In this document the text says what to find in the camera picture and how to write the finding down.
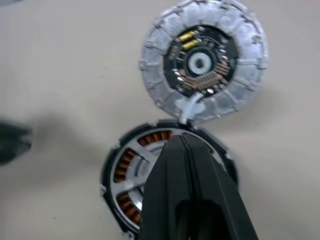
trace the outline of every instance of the silver rim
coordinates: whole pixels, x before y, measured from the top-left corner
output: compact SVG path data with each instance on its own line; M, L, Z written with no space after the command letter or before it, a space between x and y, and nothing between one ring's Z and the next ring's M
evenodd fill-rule
M166 143L165 140L155 141L147 146L142 146L139 143L139 139L148 136L153 133L158 132L171 132L171 136L180 135L183 133L188 133L193 135L199 139L201 139L211 150L212 155L216 161L221 164L223 169L226 171L225 164L218 154L218 152L211 146L207 141L197 136L194 133L191 133L187 130L179 129L179 128L156 128L150 131L146 131L143 134L140 134L130 140L126 145L123 146L121 151L116 156L111 169L110 174L110 191L112 195L112 199L115 203L115 206L118 209L118 212L121 216L133 227L139 228L139 224L136 224L133 219L129 218L128 215L123 210L121 206L121 202L119 202L119 196L123 196L123 194L127 195L130 199L130 204L133 208L137 209L139 212L142 210L142 201L143 201L143 186L146 182L151 169L156 163L160 152ZM121 182L115 182L115 172L117 171L117 165L121 160L121 157L127 151L127 149L131 149L135 151L137 154L131 159L128 168L125 173L125 180Z
M237 0L184 1L164 11L153 22L139 61L146 89L156 106L169 115L178 118L181 114L180 103L187 101L187 97L168 86L161 66L162 56L167 53L170 43L178 34L190 27L201 25L215 27L232 36L240 58L228 86L199 103L204 110L195 116L196 123L239 111L256 95L269 66L264 30L245 5Z

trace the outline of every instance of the beige surface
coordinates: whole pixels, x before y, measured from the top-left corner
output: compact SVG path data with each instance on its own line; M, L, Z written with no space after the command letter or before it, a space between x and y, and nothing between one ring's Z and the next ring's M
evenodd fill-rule
M317 0L246 0L271 66L245 111L204 126L233 150L261 240L320 239ZM23 0L0 8L0 114L34 126L0 167L0 240L121 240L99 197L117 138L168 116L137 68L151 20L173 0Z

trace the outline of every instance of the yellow capacitor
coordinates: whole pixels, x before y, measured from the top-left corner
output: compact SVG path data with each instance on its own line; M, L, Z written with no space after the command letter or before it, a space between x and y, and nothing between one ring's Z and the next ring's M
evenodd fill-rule
M195 35L195 32L194 31L190 31L186 34L183 34L182 36L179 37L179 40L181 42L184 42L185 40L188 40L190 38L192 38L193 36Z
M197 45L198 45L198 40L192 40L192 41L189 41L186 44L182 45L182 47L184 50L188 50L188 49L191 49Z

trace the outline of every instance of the copper coil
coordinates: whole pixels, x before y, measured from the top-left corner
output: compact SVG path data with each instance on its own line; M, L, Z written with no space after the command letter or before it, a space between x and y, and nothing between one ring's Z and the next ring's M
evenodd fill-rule
M153 137L154 137L154 140L155 140L156 142L160 141L160 138L159 138L158 133L154 133L154 134L153 134Z
M122 195L118 197L118 201L122 202L122 201L129 201L129 196L128 195Z
M122 157L122 161L126 164L129 164L131 162L131 158L127 157L127 156L123 156Z
M141 220L141 214L140 213L137 213L136 215L134 215L133 217L133 222L137 225L140 225L140 220Z
M168 139L168 136L167 136L167 134L166 134L165 131L161 132L161 137L162 137L162 140L163 140L163 141L165 141L165 140Z
M135 214L136 214L136 212L137 212L138 210L135 208L135 207L131 207L127 212L126 212L126 215L128 216L128 218L132 218Z
M145 140L143 140L143 139L140 139L139 140L139 144L141 145L141 146L146 146L146 145L148 145L147 143L146 143L146 141Z
M121 182L123 182L125 179L124 178L117 178L117 177L115 177L114 179L113 179L113 181L115 182L115 183L121 183Z
M131 158L136 155L136 152L131 149L128 149L125 153L128 154Z
M147 140L148 144L152 144L153 143L153 139L152 139L151 136L147 136L146 140Z
M132 202L126 201L126 202L120 204L120 208L124 211L124 210L126 210L128 207L130 207L131 205L132 205Z
M128 167L129 167L129 165L126 164L126 163L119 163L118 164L118 168L121 168L121 169L124 169L124 170L127 170Z
M126 176L126 171L116 170L114 175L120 176Z

